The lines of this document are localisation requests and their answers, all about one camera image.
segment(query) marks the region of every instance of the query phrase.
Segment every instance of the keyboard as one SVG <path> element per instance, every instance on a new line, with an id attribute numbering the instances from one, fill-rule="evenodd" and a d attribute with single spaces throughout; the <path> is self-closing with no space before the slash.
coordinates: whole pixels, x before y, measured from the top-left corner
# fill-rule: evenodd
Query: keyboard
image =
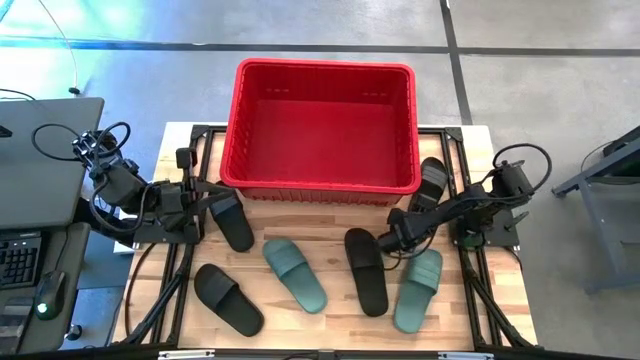
<path id="1" fill-rule="evenodd" d="M 0 290 L 35 286 L 40 232 L 0 234 Z"/>

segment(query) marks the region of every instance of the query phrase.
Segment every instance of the wooden tabletop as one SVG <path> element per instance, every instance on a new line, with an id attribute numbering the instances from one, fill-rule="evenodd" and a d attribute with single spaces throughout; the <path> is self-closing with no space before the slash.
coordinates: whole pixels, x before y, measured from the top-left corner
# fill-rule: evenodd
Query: wooden tabletop
<path id="1" fill-rule="evenodd" d="M 167 123 L 155 180 L 180 181 L 182 172 L 176 168 L 175 150 L 188 146 L 194 123 Z M 478 181 L 489 171 L 493 148 L 486 126 L 463 126 L 464 144 L 471 180 Z M 216 135 L 210 162 L 209 181 L 219 180 L 219 166 L 224 134 Z M 420 157 L 442 159 L 440 141 L 436 136 L 420 138 Z M 458 189 L 462 189 L 456 152 L 454 170 Z M 408 197 L 397 206 L 406 208 Z M 220 230 L 207 215 L 206 235 L 196 247 L 189 282 L 182 332 L 181 348 L 262 348 L 262 349 L 366 349 L 366 350 L 470 350 L 472 349 L 469 318 L 462 285 L 460 262 L 450 243 L 448 229 L 438 229 L 432 248 L 444 259 L 438 294 L 433 298 L 422 329 L 408 335 L 392 324 L 393 309 L 401 271 L 386 273 L 389 310 L 387 314 L 370 318 L 362 313 L 353 277 L 344 251 L 345 232 L 353 227 L 369 230 L 374 236 L 387 231 L 389 208 L 359 205 L 326 205 L 253 201 L 243 198 L 244 209 L 253 228 L 256 243 L 247 253 L 236 253 L 222 237 Z M 288 237 L 295 241 L 309 261 L 324 287 L 329 303 L 319 314 L 307 314 L 280 283 L 262 257 L 262 246 L 269 239 Z M 158 297 L 167 253 L 167 245 L 156 246 L 141 266 L 131 297 L 132 326 L 144 317 Z M 513 255 L 499 248 L 487 248 L 487 262 L 496 302 L 520 333 L 536 343 L 527 295 L 518 263 Z M 138 262 L 137 251 L 131 271 Z M 395 260 L 386 259 L 387 266 Z M 262 311 L 265 324 L 254 337 L 244 337 L 220 320 L 196 297 L 193 276 L 206 263 L 213 263 L 229 274 L 242 291 Z M 478 300 L 485 338 L 489 338 L 486 312 Z M 168 306 L 163 339 L 169 329 L 174 300 Z M 114 340 L 124 338 L 124 311 L 120 311 Z"/>

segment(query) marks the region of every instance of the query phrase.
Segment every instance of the green slide sandal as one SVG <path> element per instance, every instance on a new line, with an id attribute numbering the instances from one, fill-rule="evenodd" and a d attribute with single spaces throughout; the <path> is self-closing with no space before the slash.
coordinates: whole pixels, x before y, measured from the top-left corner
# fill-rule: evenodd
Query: green slide sandal
<path id="1" fill-rule="evenodd" d="M 393 314 L 396 329 L 407 334 L 420 330 L 429 302 L 438 292 L 441 272 L 442 255 L 435 250 L 409 260 Z"/>
<path id="2" fill-rule="evenodd" d="M 306 312 L 315 314 L 327 306 L 327 294 L 293 241 L 269 240 L 264 244 L 262 254 L 278 279 Z"/>

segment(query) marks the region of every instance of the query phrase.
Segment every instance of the red basket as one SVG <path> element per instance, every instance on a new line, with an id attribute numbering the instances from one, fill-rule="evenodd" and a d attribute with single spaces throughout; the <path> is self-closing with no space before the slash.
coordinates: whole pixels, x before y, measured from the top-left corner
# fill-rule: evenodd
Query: red basket
<path id="1" fill-rule="evenodd" d="M 398 202 L 420 185 L 413 71 L 399 64 L 243 61 L 220 177 L 252 199 Z"/>

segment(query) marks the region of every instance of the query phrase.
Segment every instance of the concrete floor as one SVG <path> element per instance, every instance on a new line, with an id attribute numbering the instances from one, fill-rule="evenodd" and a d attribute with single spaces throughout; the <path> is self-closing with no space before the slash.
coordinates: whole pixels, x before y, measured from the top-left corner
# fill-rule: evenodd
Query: concrete floor
<path id="1" fill-rule="evenodd" d="M 143 0 L 47 3 L 67 34 L 78 39 L 447 45 L 437 0 L 191 0 L 180 7 L 152 6 Z M 450 4 L 458 46 L 640 46 L 636 21 L 640 3 L 633 0 L 450 0 Z M 0 34 L 57 36 L 37 3 L 27 0 L 16 0 L 0 23 Z M 405 63 L 416 72 L 420 123 L 461 123 L 447 54 L 76 51 L 84 95 L 105 98 L 104 126 L 119 120 L 132 124 L 134 133 L 125 152 L 147 178 L 154 170 L 164 123 L 226 121 L 235 67 L 258 56 Z M 640 58 L 461 56 L 461 66 L 472 121 L 490 127 L 494 147 L 533 142 L 545 147 L 554 160 L 551 179 L 523 209 L 531 215 L 519 225 L 524 277 L 540 344 L 553 350 L 636 358 L 640 290 L 584 293 L 586 281 L 602 276 L 601 250 L 579 195 L 557 200 L 549 190 L 575 174 L 592 148 L 638 125 Z M 38 98 L 69 95 L 72 67 L 63 50 L 0 48 L 0 68 L 2 87 Z M 507 157 L 526 159 L 531 179 L 544 171 L 533 153 L 516 151 Z M 88 286 L 100 287 L 102 281 Z M 111 316 L 105 312 L 92 321 L 109 323 Z"/>

